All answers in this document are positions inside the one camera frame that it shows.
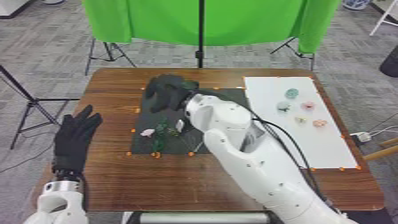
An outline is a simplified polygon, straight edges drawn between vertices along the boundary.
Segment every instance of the carpet floor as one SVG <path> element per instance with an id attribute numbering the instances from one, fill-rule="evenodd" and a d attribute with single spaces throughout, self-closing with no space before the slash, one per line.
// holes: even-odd
<path id="1" fill-rule="evenodd" d="M 370 130 L 398 112 L 398 79 L 379 72 L 379 66 L 398 43 L 398 28 L 382 25 L 370 37 L 380 13 L 368 8 L 348 11 L 339 8 L 329 33 L 316 54 L 315 72 L 350 132 Z M 84 76 L 91 28 L 84 15 L 82 1 L 68 0 L 48 6 L 36 1 L 11 20 L 0 20 L 0 63 L 14 74 L 32 95 L 43 98 L 80 97 L 89 78 Z M 204 67 L 210 68 L 309 68 L 309 61 L 299 59 L 284 48 L 274 55 L 279 43 L 233 47 L 206 47 Z M 96 54 L 103 54 L 98 44 Z M 121 45 L 139 67 L 196 67 L 196 47 L 135 39 Z M 100 67 L 130 67 L 117 62 L 94 61 L 91 73 Z M 46 103 L 52 112 L 57 103 Z M 57 128 L 48 126 L 25 133 L 9 150 L 25 99 L 0 82 L 0 170 L 52 149 Z M 64 113 L 71 113 L 69 104 Z M 29 123 L 45 121 L 34 111 Z M 377 127 L 398 124 L 398 116 Z M 382 133 L 363 146 L 363 153 L 380 150 L 377 143 L 396 137 Z M 21 223 L 32 214 L 32 187 L 52 150 L 23 165 L 0 173 L 0 223 Z M 370 162 L 371 173 L 386 195 L 386 208 L 398 223 L 398 154 Z M 91 213 L 93 223 L 119 223 L 119 213 Z"/>

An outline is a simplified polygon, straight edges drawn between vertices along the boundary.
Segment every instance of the white paper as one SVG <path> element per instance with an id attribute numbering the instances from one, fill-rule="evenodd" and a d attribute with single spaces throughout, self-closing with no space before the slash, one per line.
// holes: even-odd
<path id="1" fill-rule="evenodd" d="M 302 148 L 309 166 L 313 168 L 355 168 L 355 158 L 316 93 L 313 79 L 309 77 L 245 77 L 245 88 L 251 108 L 263 120 L 277 124 L 288 131 Z M 299 89 L 299 96 L 293 100 L 284 96 L 290 88 Z M 292 110 L 286 113 L 277 110 L 281 101 L 288 101 L 292 105 Z M 302 103 L 308 101 L 315 103 L 313 111 L 302 109 Z M 306 117 L 306 124 L 295 121 L 297 116 Z M 318 119 L 327 121 L 322 128 L 313 126 L 313 121 Z M 281 131 L 277 134 L 299 164 L 304 166 L 293 143 Z"/>

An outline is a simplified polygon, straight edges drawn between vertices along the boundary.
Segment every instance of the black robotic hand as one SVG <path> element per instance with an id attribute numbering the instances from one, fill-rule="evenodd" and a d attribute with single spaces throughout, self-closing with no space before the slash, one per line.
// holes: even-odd
<path id="1" fill-rule="evenodd" d="M 187 81 L 181 76 L 160 75 L 151 79 L 146 87 L 146 98 L 156 97 L 151 112 L 156 113 L 165 108 L 180 110 L 183 101 L 199 90 L 199 83 Z"/>
<path id="2" fill-rule="evenodd" d="M 93 106 L 89 105 L 77 117 L 69 114 L 64 116 L 55 135 L 53 172 L 57 170 L 84 172 L 91 139 L 103 122 L 101 115 L 96 113 L 91 116 L 91 113 Z"/>

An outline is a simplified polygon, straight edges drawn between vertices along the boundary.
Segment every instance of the green screen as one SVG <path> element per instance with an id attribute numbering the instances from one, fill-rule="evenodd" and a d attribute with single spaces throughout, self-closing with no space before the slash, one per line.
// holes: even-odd
<path id="1" fill-rule="evenodd" d="M 339 0 L 206 0 L 204 45 L 299 38 L 315 53 Z M 199 0 L 84 0 L 93 34 L 105 42 L 142 38 L 197 45 Z"/>

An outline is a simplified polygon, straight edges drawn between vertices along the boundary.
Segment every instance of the cable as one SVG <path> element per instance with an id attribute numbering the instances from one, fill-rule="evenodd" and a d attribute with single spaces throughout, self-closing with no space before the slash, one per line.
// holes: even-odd
<path id="1" fill-rule="evenodd" d="M 393 119 L 396 115 L 398 115 L 398 112 L 389 116 L 389 118 L 375 125 L 375 127 L 366 132 L 371 132 L 375 128 Z"/>
<path id="2" fill-rule="evenodd" d="M 0 171 L 0 174 L 2 174 L 5 171 L 9 171 L 11 169 L 14 169 L 18 166 L 21 166 L 30 160 L 34 160 L 36 158 L 39 158 L 39 156 L 45 154 L 45 152 L 52 149 L 53 144 L 55 144 L 55 143 L 50 144 L 48 148 L 41 151 L 41 153 L 39 153 L 34 157 L 30 157 L 30 158 L 29 158 L 27 160 L 23 160 L 16 165 L 13 165 L 11 167 L 7 167 L 7 168 Z"/>
<path id="3" fill-rule="evenodd" d="M 213 95 L 213 96 L 217 96 L 220 99 L 224 98 L 228 101 L 235 102 L 235 100 L 233 100 L 224 94 L 220 94 L 220 93 L 213 93 L 213 92 L 210 92 L 210 91 L 206 91 L 206 90 L 197 90 L 197 93 L 199 93 L 199 94 Z M 322 200 L 325 201 L 325 196 L 324 196 L 324 194 L 322 194 L 322 192 L 320 192 L 320 186 L 318 186 L 318 182 L 316 182 L 316 179 L 315 179 L 315 176 L 313 176 L 311 166 L 309 166 L 309 162 L 308 162 L 308 159 L 306 159 L 306 155 L 304 155 L 304 153 L 302 153 L 300 146 L 299 146 L 299 144 L 297 144 L 297 141 L 295 141 L 295 139 L 293 139 L 290 133 L 286 132 L 286 130 L 284 130 L 284 129 L 283 129 L 272 122 L 268 122 L 268 121 L 265 121 L 265 120 L 261 119 L 261 117 L 258 116 L 256 112 L 252 111 L 252 109 L 251 109 L 245 105 L 242 105 L 238 102 L 235 102 L 235 103 L 247 109 L 247 111 L 249 111 L 251 114 L 254 115 L 254 119 L 252 119 L 252 120 L 260 121 L 260 123 L 263 124 L 263 127 L 265 127 L 265 129 L 267 129 L 267 131 L 268 131 L 272 137 L 276 138 L 276 140 L 277 140 L 277 142 L 279 142 L 279 144 L 281 144 L 281 146 L 283 146 L 283 149 L 284 149 L 284 151 L 286 151 L 286 153 L 288 153 L 288 156 L 290 156 L 292 161 L 293 161 L 293 163 L 295 163 L 295 165 L 297 165 L 297 168 L 299 168 L 299 170 L 302 171 L 302 166 L 299 165 L 299 162 L 297 162 L 297 159 L 295 159 L 293 154 L 292 154 L 292 152 L 290 152 L 288 146 L 286 146 L 286 144 L 284 144 L 284 142 L 283 142 L 283 139 L 281 139 L 281 137 L 279 137 L 279 135 L 277 135 L 277 133 L 276 133 L 276 131 L 274 131 L 270 125 L 283 131 L 284 135 L 288 136 L 290 141 L 293 142 L 293 145 L 295 145 L 295 148 L 297 148 L 300 157 L 302 157 L 304 165 L 306 165 L 306 168 L 308 168 L 308 177 L 309 177 L 309 179 L 311 179 L 311 183 L 313 183 L 313 184 L 309 183 L 309 180 L 308 180 L 308 178 L 306 178 L 306 175 L 304 175 L 304 179 L 306 179 L 306 181 L 308 181 L 308 184 L 309 184 L 309 186 L 311 186 L 311 188 L 313 188 L 313 190 L 315 190 L 315 193 L 316 193 L 318 197 L 320 197 Z"/>
<path id="4" fill-rule="evenodd" d="M 389 127 L 384 128 L 382 130 L 375 130 L 375 131 L 371 131 L 371 132 L 370 132 L 370 136 L 371 136 L 371 137 L 377 136 L 379 134 L 382 134 L 382 132 L 395 132 L 395 133 L 398 133 L 398 131 L 389 131 L 389 129 L 393 129 L 393 128 L 398 128 L 398 125 L 389 126 Z"/>

